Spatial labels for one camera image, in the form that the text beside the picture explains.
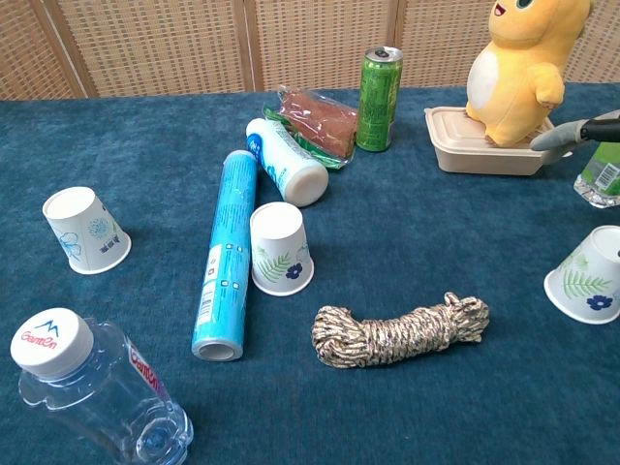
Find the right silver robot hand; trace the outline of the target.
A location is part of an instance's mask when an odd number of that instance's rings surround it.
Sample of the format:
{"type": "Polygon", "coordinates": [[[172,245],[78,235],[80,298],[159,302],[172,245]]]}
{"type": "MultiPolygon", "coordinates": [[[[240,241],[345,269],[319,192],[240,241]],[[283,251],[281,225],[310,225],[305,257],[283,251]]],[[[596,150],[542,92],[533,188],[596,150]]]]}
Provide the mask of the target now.
{"type": "Polygon", "coordinates": [[[542,163],[551,165],[558,162],[565,154],[584,142],[619,141],[619,110],[597,116],[563,123],[554,129],[536,136],[530,142],[530,148],[542,153],[542,163]]]}

